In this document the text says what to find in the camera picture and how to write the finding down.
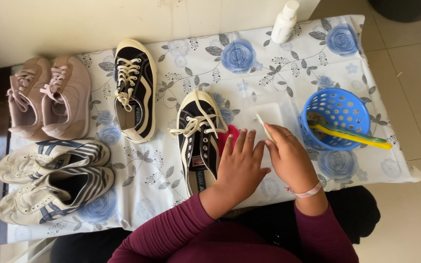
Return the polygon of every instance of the blue plastic basket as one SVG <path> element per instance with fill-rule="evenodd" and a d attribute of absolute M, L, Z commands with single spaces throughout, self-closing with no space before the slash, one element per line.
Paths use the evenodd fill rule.
<path fill-rule="evenodd" d="M 314 136 L 308 127 L 307 112 L 317 112 L 327 123 L 368 134 L 370 115 L 361 101 L 353 93 L 336 87 L 325 88 L 315 92 L 306 102 L 303 112 L 298 117 L 303 141 L 306 145 L 319 151 L 347 151 L 358 147 L 360 143 L 326 135 L 322 140 Z"/>

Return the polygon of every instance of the bracelet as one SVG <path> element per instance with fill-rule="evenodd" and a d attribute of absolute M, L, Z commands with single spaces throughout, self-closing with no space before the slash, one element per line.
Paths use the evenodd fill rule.
<path fill-rule="evenodd" d="M 297 194 L 292 190 L 292 188 L 285 187 L 285 189 L 287 189 L 287 191 L 290 191 L 292 194 L 296 195 L 298 198 L 307 198 L 307 197 L 313 196 L 313 195 L 317 194 L 321 188 L 322 188 L 322 184 L 321 184 L 321 182 L 318 182 L 316 184 L 316 186 L 313 189 L 309 190 L 308 192 L 302 193 L 302 194 Z"/>

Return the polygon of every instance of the table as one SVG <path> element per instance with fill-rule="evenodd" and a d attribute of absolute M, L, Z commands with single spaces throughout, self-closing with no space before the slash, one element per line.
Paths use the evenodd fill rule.
<path fill-rule="evenodd" d="M 285 91 L 301 111 L 318 88 L 349 90 L 366 101 L 371 133 L 387 138 L 393 147 L 390 151 L 372 146 L 345 152 L 307 149 L 324 189 L 420 181 L 421 172 L 406 163 L 356 38 L 363 21 L 362 15 L 345 15 L 300 22 L 290 41 L 281 45 L 270 40 L 271 27 L 145 45 L 158 68 L 157 131 L 151 142 L 141 145 L 128 141 L 117 127 L 114 100 L 110 98 L 115 86 L 115 50 L 77 56 L 88 68 L 93 83 L 87 139 L 100 140 L 110 148 L 107 166 L 115 172 L 114 186 L 64 218 L 42 225 L 8 225 L 8 242 L 113 227 L 135 230 L 186 200 L 179 147 L 167 128 L 175 126 L 182 99 L 198 84 L 214 93 L 225 121 L 237 128 L 243 128 L 241 99 L 252 94 Z M 246 59 L 229 60 L 238 52 L 237 47 L 246 48 Z M 14 150 L 30 142 L 13 135 L 10 143 Z M 272 172 L 237 208 L 293 200 L 295 196 L 286 186 Z"/>

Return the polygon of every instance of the sleeve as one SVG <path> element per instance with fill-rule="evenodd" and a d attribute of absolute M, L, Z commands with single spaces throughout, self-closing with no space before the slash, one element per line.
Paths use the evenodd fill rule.
<path fill-rule="evenodd" d="M 199 195 L 152 218 L 131 233 L 108 263 L 162 259 L 188 244 L 214 222 L 202 207 Z"/>
<path fill-rule="evenodd" d="M 307 216 L 295 206 L 304 262 L 358 263 L 358 256 L 332 212 Z"/>

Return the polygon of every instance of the sneaker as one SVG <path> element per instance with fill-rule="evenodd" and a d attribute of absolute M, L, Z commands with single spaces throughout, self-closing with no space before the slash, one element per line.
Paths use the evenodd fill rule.
<path fill-rule="evenodd" d="M 89 72 L 76 57 L 57 57 L 51 68 L 50 83 L 40 91 L 43 131 L 59 140 L 85 137 L 89 129 L 89 98 L 92 84 Z"/>
<path fill-rule="evenodd" d="M 115 176 L 106 167 L 55 170 L 0 201 L 0 219 L 15 225 L 43 224 L 78 210 L 104 194 Z"/>
<path fill-rule="evenodd" d="M 152 55 L 136 40 L 120 42 L 115 55 L 115 112 L 121 132 L 134 143 L 155 135 L 157 68 Z"/>
<path fill-rule="evenodd" d="M 8 90 L 12 128 L 9 131 L 31 141 L 50 139 L 42 130 L 42 97 L 40 89 L 50 83 L 50 63 L 46 58 L 27 60 L 22 70 L 11 76 Z"/>
<path fill-rule="evenodd" d="M 52 170 L 103 166 L 110 150 L 98 141 L 41 141 L 11 152 L 0 160 L 0 181 L 27 183 Z"/>
<path fill-rule="evenodd" d="M 197 90 L 198 87 L 184 98 L 176 118 L 177 128 L 168 130 L 178 137 L 189 197 L 217 179 L 220 162 L 217 133 L 228 131 L 212 95 Z"/>

